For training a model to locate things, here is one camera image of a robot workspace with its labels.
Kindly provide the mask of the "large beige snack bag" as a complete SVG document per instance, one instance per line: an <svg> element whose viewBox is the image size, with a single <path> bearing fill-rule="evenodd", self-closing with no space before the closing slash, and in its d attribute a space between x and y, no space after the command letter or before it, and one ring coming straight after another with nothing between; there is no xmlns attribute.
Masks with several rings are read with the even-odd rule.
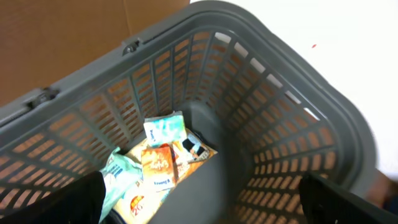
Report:
<svg viewBox="0 0 398 224"><path fill-rule="evenodd" d="M142 166L141 152L143 150L158 148L163 145L170 146L174 162L176 187L192 175L208 159L217 154L214 149L207 146L194 132L189 129L185 130L187 132L186 139L155 147L148 145L145 136L143 141L127 153L127 157L137 161ZM144 183L142 173L142 179L138 180L132 187L125 191L112 211L116 212L124 223L148 223L175 187L156 192Z"/></svg>

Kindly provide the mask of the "teal white tissue pack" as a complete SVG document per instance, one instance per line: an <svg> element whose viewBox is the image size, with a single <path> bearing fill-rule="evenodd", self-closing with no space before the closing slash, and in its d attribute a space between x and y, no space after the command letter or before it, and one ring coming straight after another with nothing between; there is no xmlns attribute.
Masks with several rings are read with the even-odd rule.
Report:
<svg viewBox="0 0 398 224"><path fill-rule="evenodd" d="M143 126L147 143L151 147L187 138L184 117L181 111L174 111L166 116L146 118Z"/></svg>

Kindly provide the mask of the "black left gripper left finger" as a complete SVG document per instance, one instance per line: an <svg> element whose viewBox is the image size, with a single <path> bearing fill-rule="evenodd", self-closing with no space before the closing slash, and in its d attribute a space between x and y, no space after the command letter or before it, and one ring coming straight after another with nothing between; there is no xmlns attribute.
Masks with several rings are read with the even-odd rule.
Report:
<svg viewBox="0 0 398 224"><path fill-rule="evenodd" d="M1 223L100 222L106 194L103 175L94 171L47 197L1 219Z"/></svg>

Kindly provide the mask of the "orange tissue pack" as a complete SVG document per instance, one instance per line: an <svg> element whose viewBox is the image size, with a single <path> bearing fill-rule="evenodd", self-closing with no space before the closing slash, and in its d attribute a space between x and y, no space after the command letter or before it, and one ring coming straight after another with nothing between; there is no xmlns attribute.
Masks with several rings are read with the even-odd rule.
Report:
<svg viewBox="0 0 398 224"><path fill-rule="evenodd" d="M144 183L160 192L175 187L175 171L171 148L168 145L141 152Z"/></svg>

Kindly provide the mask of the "mint green wipes pack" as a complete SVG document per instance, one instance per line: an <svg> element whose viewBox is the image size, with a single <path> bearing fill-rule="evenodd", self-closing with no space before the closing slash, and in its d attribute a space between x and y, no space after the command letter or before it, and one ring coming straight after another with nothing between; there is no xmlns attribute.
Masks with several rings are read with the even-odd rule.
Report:
<svg viewBox="0 0 398 224"><path fill-rule="evenodd" d="M125 191L142 179L142 166L119 154L117 147L109 155L106 165L100 170L105 184L105 198L99 222L102 222Z"/></svg>

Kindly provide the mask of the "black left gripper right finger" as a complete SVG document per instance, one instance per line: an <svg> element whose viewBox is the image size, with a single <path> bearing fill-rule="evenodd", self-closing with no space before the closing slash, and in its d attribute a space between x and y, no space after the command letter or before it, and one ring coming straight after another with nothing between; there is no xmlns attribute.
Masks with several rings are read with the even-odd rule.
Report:
<svg viewBox="0 0 398 224"><path fill-rule="evenodd" d="M397 224L397 211L379 208L314 173L305 173L298 189L308 223Z"/></svg>

